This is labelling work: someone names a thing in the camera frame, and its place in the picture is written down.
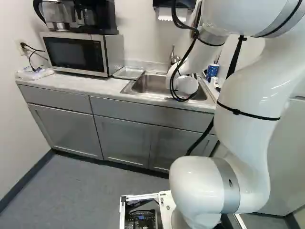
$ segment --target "cabinet door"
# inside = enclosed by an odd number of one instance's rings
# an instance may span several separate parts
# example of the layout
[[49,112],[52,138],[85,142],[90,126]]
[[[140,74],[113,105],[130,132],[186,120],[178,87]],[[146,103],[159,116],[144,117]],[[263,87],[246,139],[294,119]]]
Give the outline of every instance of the cabinet door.
[[[168,171],[177,158],[184,156],[201,133],[156,126],[152,134],[149,168]],[[208,135],[192,152],[192,156],[210,156],[217,137]]]
[[105,160],[148,167],[151,126],[95,116]]
[[102,159],[93,115],[32,104],[29,108],[52,148]]

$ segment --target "stainless steel sink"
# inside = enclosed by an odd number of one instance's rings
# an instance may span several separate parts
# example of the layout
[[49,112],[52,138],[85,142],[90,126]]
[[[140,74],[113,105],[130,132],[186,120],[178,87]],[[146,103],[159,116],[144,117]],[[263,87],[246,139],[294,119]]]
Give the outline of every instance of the stainless steel sink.
[[[123,94],[137,94],[148,97],[158,97],[172,99],[172,95],[169,89],[165,86],[166,75],[145,72],[137,81],[130,81],[121,91]],[[196,96],[192,101],[205,101],[208,96],[203,90],[204,83],[201,79],[198,79],[199,89]],[[187,94],[176,92],[179,97],[188,97]]]

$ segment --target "microwave door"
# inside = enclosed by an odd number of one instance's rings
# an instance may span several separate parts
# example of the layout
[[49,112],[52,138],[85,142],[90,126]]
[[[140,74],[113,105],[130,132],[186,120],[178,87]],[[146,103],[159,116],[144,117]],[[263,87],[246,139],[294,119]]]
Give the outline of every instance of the microwave door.
[[43,37],[43,40],[55,70],[108,76],[103,39]]

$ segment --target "microwave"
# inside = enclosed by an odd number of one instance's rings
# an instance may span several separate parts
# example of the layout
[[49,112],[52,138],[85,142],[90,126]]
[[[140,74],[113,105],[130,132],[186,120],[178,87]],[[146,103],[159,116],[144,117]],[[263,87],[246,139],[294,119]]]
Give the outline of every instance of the microwave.
[[41,32],[40,36],[56,71],[108,77],[124,67],[122,35]]

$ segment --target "gray countertop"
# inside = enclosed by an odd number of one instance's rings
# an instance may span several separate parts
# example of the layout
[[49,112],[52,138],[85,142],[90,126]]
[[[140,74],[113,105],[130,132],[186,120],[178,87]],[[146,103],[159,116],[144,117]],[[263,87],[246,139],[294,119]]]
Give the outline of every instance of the gray countertop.
[[[16,78],[16,83],[62,92],[84,94],[100,98],[116,99],[121,101],[151,104],[199,112],[214,113],[216,108],[216,104],[211,102],[212,99],[202,101],[202,103],[194,103],[192,101],[177,102],[169,99],[122,94],[120,92],[129,83],[129,80],[115,79],[111,77],[93,78],[55,73],[35,81],[25,81],[23,79]],[[205,88],[205,92],[207,96],[211,97],[207,88]]]

